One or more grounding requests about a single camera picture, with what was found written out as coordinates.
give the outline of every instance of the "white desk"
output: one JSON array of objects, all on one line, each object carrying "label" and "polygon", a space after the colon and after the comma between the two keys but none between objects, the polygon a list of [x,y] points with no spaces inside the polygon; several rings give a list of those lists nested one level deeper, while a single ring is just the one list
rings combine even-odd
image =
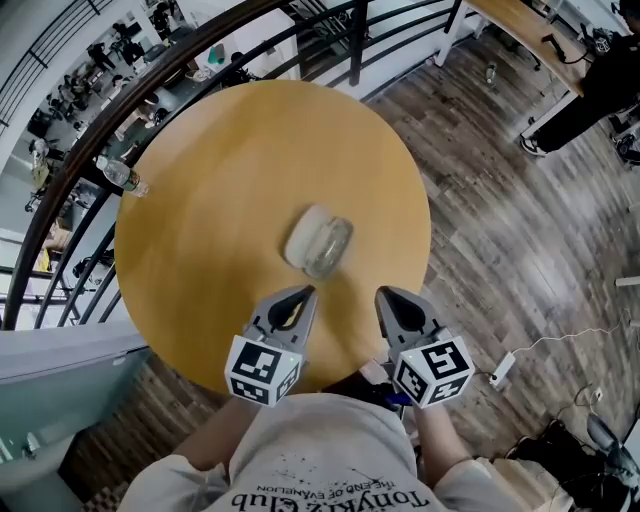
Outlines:
[{"label": "white desk", "polygon": [[582,22],[596,28],[619,32],[623,36],[631,33],[622,17],[611,11],[610,0],[564,0],[557,14],[577,32],[580,32]]},{"label": "white desk", "polygon": [[553,34],[569,62],[579,59],[584,54],[584,50],[578,48],[547,20],[536,14],[520,0],[466,0],[460,2],[458,9],[451,13],[453,19],[449,31],[443,34],[440,52],[436,57],[438,66],[444,64],[469,10],[476,11],[485,20],[480,23],[476,36],[479,35],[487,21],[494,23],[535,55],[568,89],[558,103],[522,132],[521,135],[524,138],[531,137],[549,119],[582,95],[580,81],[586,74],[584,60],[576,64],[564,64],[558,59],[551,43],[543,43],[542,38]]}]

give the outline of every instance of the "round wooden table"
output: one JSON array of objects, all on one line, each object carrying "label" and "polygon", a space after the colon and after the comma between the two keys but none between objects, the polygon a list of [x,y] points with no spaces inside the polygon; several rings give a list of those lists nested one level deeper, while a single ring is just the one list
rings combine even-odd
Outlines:
[{"label": "round wooden table", "polygon": [[[218,92],[167,126],[136,170],[150,190],[120,205],[122,296],[153,350],[204,387],[227,391],[233,336],[282,288],[318,290],[300,388],[317,390],[386,347],[379,286],[422,286],[431,223],[419,171],[385,121],[338,91],[274,80]],[[313,203],[354,226],[327,281],[282,256]]]}]

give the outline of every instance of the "black cable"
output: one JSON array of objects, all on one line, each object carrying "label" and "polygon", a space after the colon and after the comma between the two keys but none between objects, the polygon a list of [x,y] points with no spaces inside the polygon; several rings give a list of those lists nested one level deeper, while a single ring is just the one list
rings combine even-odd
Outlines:
[{"label": "black cable", "polygon": [[556,499],[556,494],[562,488],[563,485],[570,484],[572,482],[575,482],[575,481],[580,480],[582,478],[586,478],[588,476],[615,476],[615,475],[613,473],[607,473],[607,472],[587,473],[586,475],[581,475],[579,477],[572,478],[571,480],[565,480],[564,482],[559,483],[558,487],[556,487],[556,490],[553,492],[553,496],[551,496],[551,502],[549,503],[549,512],[551,512],[551,507],[553,506],[553,500]]},{"label": "black cable", "polygon": [[569,409],[570,407],[573,407],[574,405],[578,406],[578,407],[587,407],[587,404],[579,404],[578,403],[578,397],[580,396],[580,393],[582,393],[585,389],[590,388],[591,386],[593,386],[593,382],[589,382],[589,384],[582,386],[578,392],[575,394],[575,396],[573,397],[573,402],[570,403],[569,405],[565,405],[562,409],[560,409],[558,411],[558,413],[556,414],[555,419],[559,420],[560,419],[560,415],[566,411],[567,409]]},{"label": "black cable", "polygon": [[493,375],[493,373],[491,372],[482,372],[482,371],[477,371],[476,373],[474,373],[472,375],[472,377],[475,377],[476,375],[489,375],[489,377],[491,377]]},{"label": "black cable", "polygon": [[589,50],[587,50],[586,52],[584,52],[584,55],[582,57],[580,57],[579,59],[576,60],[571,60],[569,62],[564,62],[563,64],[577,64],[578,62],[580,62],[582,59],[584,59],[587,55],[589,55]]}]

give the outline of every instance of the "handrail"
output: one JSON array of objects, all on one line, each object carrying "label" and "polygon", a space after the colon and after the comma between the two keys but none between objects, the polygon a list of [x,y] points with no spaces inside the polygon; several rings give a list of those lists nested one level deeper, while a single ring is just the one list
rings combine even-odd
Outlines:
[{"label": "handrail", "polygon": [[[396,44],[389,46],[388,48],[385,48],[379,54],[370,56],[368,60],[363,62],[362,56],[363,50],[365,48],[370,48],[371,46],[385,41],[404,30],[417,27],[422,23],[434,20],[445,14],[450,14],[449,20],[452,17],[452,9],[440,10],[427,16],[422,16],[420,18],[414,19],[408,23],[404,23],[403,25],[400,25],[398,27],[394,27],[387,32],[376,36],[375,38],[366,39],[365,32],[368,26],[379,23],[384,19],[389,19],[393,16],[409,12],[413,9],[417,9],[425,5],[437,3],[437,1],[442,0],[423,0],[420,2],[416,2],[411,6],[394,9],[392,11],[389,11],[388,13],[384,13],[367,20],[367,6],[371,1],[373,0],[349,0],[341,5],[333,7],[331,9],[327,9],[311,18],[305,19],[302,22],[296,23],[292,27],[289,27],[286,30],[271,37],[270,39],[263,41],[261,44],[258,44],[255,48],[249,50],[243,56],[234,60],[222,71],[216,73],[212,78],[207,80],[203,84],[203,87],[191,98],[191,100],[171,112],[160,126],[152,129],[149,136],[145,138],[140,147],[130,155],[128,163],[130,165],[135,164],[146,147],[148,147],[148,144],[162,131],[165,126],[167,126],[171,122],[172,119],[177,117],[181,112],[189,108],[191,105],[195,104],[204,96],[210,94],[232,73],[238,71],[241,67],[267,51],[269,48],[285,41],[292,36],[299,34],[308,26],[312,26],[313,24],[318,23],[319,20],[326,20],[329,17],[334,16],[336,13],[344,12],[346,9],[354,9],[354,12],[352,13],[353,23],[350,24],[349,28],[344,32],[334,34],[328,41],[325,39],[323,43],[328,46],[329,44],[331,44],[331,42],[333,42],[334,38],[348,37],[349,50],[344,54],[336,55],[335,57],[326,59],[323,65],[320,66],[320,68],[303,77],[304,80],[311,81],[322,75],[329,69],[333,68],[340,62],[343,62],[346,59],[351,59],[351,66],[349,71],[343,73],[327,84],[329,87],[332,87],[346,78],[350,79],[352,85],[357,84],[360,71],[362,69],[365,69],[367,66],[373,64],[384,56],[389,55],[390,53],[398,50],[399,48],[402,48],[407,44],[410,44],[413,41],[417,41],[418,39],[424,37],[429,33],[441,30],[448,24],[448,22],[433,25],[426,30],[423,30],[417,34],[413,34],[410,37],[399,41]],[[218,41],[233,33],[237,29],[243,27],[247,23],[274,9],[284,6],[289,2],[290,0],[245,0],[245,2],[240,3],[235,7],[229,9],[228,11],[225,11],[216,18],[213,18],[212,20],[189,34],[186,38],[180,40],[175,46],[169,48],[166,52],[164,52],[156,61],[154,61],[153,64],[151,64],[146,69],[146,71],[142,75],[133,80],[126,89],[124,89],[112,102],[110,102],[105,110],[101,114],[99,114],[99,116],[93,123],[91,123],[89,129],[72,147],[65,162],[63,163],[62,169],[56,176],[54,176],[51,184],[47,189],[46,194],[42,199],[39,208],[36,210],[33,216],[31,224],[29,225],[29,228],[25,235],[25,242],[22,245],[20,253],[18,255],[13,279],[11,281],[11,285],[7,294],[4,319],[0,324],[0,329],[12,330],[15,328],[20,306],[22,304],[21,299],[26,290],[28,278],[31,274],[31,269],[33,268],[40,248],[48,233],[49,226],[51,226],[55,221],[58,211],[62,207],[64,201],[68,197],[72,188],[77,183],[78,179],[80,177],[87,177],[89,179],[92,179],[95,183],[99,183],[100,179],[104,180],[104,177],[101,173],[96,174],[98,173],[98,171],[92,165],[92,159],[97,156],[99,151],[104,147],[109,137],[116,131],[116,129],[122,124],[122,122],[130,115],[133,110],[135,110],[140,104],[143,103],[145,97],[147,97],[158,87],[162,86],[167,78],[173,76],[180,69],[184,68],[195,56],[212,47]],[[284,73],[298,63],[303,62],[305,58],[317,53],[319,50],[321,50],[319,45],[312,45],[311,47],[300,52],[300,54],[294,56],[287,62],[275,68],[264,78],[268,79],[279,76],[281,73]],[[110,184],[100,182],[99,185],[103,188],[111,190]],[[94,205],[96,206],[96,212],[102,206],[102,204],[100,203],[103,203],[104,200],[106,200],[106,196],[101,196],[101,201],[99,201],[98,204],[94,203]],[[79,240],[81,236],[82,233],[77,234],[77,239]],[[96,252],[93,255],[93,259],[99,257],[102,250],[106,248],[106,246],[110,242],[110,237],[112,236],[113,228],[109,233],[107,233],[102,243],[100,244],[100,247],[96,249]],[[71,251],[69,251],[67,254],[67,260],[70,256]],[[81,277],[86,280],[86,278],[88,278],[89,272],[90,270],[87,271],[87,269],[85,269],[85,272]],[[56,272],[56,274],[61,276],[62,270],[60,272]],[[93,308],[96,306],[105,290],[106,285],[101,287],[100,293],[93,297],[90,303],[91,307],[87,311],[85,311],[85,314],[83,315],[83,319],[85,321],[88,320],[89,315],[91,315]],[[60,320],[62,323],[64,323],[69,310],[74,306],[75,299],[77,298],[79,293],[79,287],[76,286],[73,290],[73,294],[69,298],[69,301],[66,303],[65,312],[63,313]],[[111,310],[113,310],[119,300],[120,294],[117,293],[111,300],[103,315],[100,317],[99,322],[103,322],[104,320],[106,320],[108,315],[111,313]],[[44,316],[45,309],[46,301],[43,303],[42,311],[39,315],[39,318],[41,316]]]}]

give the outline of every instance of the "black metal railing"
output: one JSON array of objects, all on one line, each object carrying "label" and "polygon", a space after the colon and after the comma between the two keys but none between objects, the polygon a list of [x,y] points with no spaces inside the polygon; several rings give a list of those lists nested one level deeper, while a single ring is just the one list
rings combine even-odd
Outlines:
[{"label": "black metal railing", "polygon": [[60,50],[111,2],[113,0],[74,0],[42,31],[0,87],[0,136]]},{"label": "black metal railing", "polygon": [[[401,26],[394,27],[393,29],[379,34],[374,38],[367,39],[365,34],[367,28],[371,25],[375,25],[383,20],[390,19],[394,16],[398,16],[430,4],[435,4],[443,0],[420,1],[410,6],[404,6],[379,16],[368,18],[368,5],[372,1],[375,0],[350,0],[339,6],[324,9],[315,16],[297,22],[294,26],[276,34],[252,50],[246,52],[242,57],[234,60],[220,72],[216,73],[213,77],[204,82],[203,87],[201,87],[189,101],[171,112],[160,126],[151,129],[149,136],[146,137],[145,140],[129,154],[127,157],[127,164],[134,165],[148,145],[153,141],[155,136],[157,136],[165,126],[167,126],[176,116],[180,115],[181,112],[189,108],[191,105],[218,90],[220,85],[223,84],[232,73],[236,73],[243,66],[265,53],[268,49],[292,36],[296,36],[301,31],[309,29],[318,23],[333,19],[341,13],[345,13],[347,10],[352,10],[350,13],[350,23],[348,25],[345,25],[344,28],[341,28],[339,32],[334,33],[331,37],[327,37],[318,43],[319,45],[328,47],[335,41],[346,39],[349,41],[348,50],[343,54],[327,59],[320,68],[315,69],[302,77],[305,81],[315,80],[326,71],[332,69],[341,62],[350,59],[351,62],[349,70],[327,84],[328,86],[333,87],[347,79],[351,85],[356,85],[359,82],[360,72],[362,69],[365,69],[374,62],[377,62],[387,55],[390,55],[400,48],[403,48],[404,46],[411,44],[428,34],[443,30],[447,25],[447,17],[450,19],[453,14],[455,14],[452,8],[437,10],[427,15],[420,16]],[[89,174],[92,174],[95,178],[96,169],[92,160],[99,154],[101,149],[107,143],[107,140],[120,126],[120,124],[139,105],[143,104],[145,97],[158,87],[162,86],[167,78],[174,75],[181,68],[184,68],[195,56],[212,47],[218,41],[247,23],[259,18],[267,12],[285,6],[288,3],[289,0],[246,0],[245,2],[225,11],[218,17],[213,18],[189,36],[180,40],[176,45],[169,48],[160,56],[160,58],[154,61],[143,75],[133,80],[131,84],[124,89],[95,119],[82,138],[69,152],[61,171],[53,178],[40,206],[34,213],[33,220],[29,225],[29,229],[25,236],[25,242],[21,247],[11,285],[7,294],[2,323],[3,330],[12,330],[15,328],[18,313],[23,303],[23,296],[27,286],[27,281],[31,275],[31,269],[34,266],[40,248],[42,247],[47,232],[49,231],[49,227],[55,221],[57,213],[60,211],[65,199],[78,180],[81,177],[87,177]],[[412,33],[408,37],[397,41],[395,44],[388,46],[378,53],[371,53],[366,60],[363,60],[364,51],[366,49],[374,47],[383,41],[387,41],[391,37],[398,36],[404,31],[419,28],[421,25],[429,22],[433,23],[423,30],[417,33]],[[294,66],[305,62],[305,59],[313,57],[318,53],[318,51],[319,47],[317,47],[316,44],[305,48],[303,51],[299,52],[298,55],[282,63],[276,69],[268,73],[263,77],[263,79],[277,78]],[[42,323],[42,319],[44,318],[47,305],[51,300],[53,290],[55,289],[59,278],[62,276],[62,272],[67,266],[73,250],[77,247],[79,240],[84,235],[89,224],[95,218],[98,210],[106,201],[108,195],[109,193],[105,191],[98,196],[84,220],[76,229],[67,250],[63,253],[61,262],[52,277],[49,290],[47,290],[45,295],[45,300],[41,305],[41,310],[36,321],[36,328],[39,328]],[[82,286],[93,268],[92,264],[95,265],[95,261],[100,257],[102,251],[107,248],[112,238],[113,228],[107,232],[99,247],[94,252],[90,264],[85,268],[83,275],[76,284],[76,288],[72,292],[69,300],[65,303],[65,312],[63,313],[63,318],[60,320],[61,325],[64,324],[66,314],[68,314],[71,308],[74,307],[77,296],[82,292]],[[109,286],[109,283],[115,277],[114,268],[110,269],[107,277],[108,279],[105,279],[96,291],[96,294],[80,319],[80,323],[84,323],[89,319],[89,316],[96,307],[98,300],[103,296],[106,288]],[[102,313],[98,320],[99,322],[104,322],[107,319],[113,308],[119,302],[120,298],[120,292],[118,291]]]},{"label": "black metal railing", "polygon": [[[298,0],[298,1],[314,16],[318,14],[322,14],[323,12],[327,11],[327,7],[320,0]],[[341,10],[340,14],[342,13],[345,14],[345,19],[346,19],[348,17],[346,13],[346,9]],[[340,32],[344,32],[347,29],[345,24],[339,20],[338,16],[331,16],[327,19],[323,19],[320,22],[320,25],[324,27],[329,34],[339,34]],[[349,40],[346,38],[339,39],[337,43],[340,44],[345,50],[349,48]]]}]

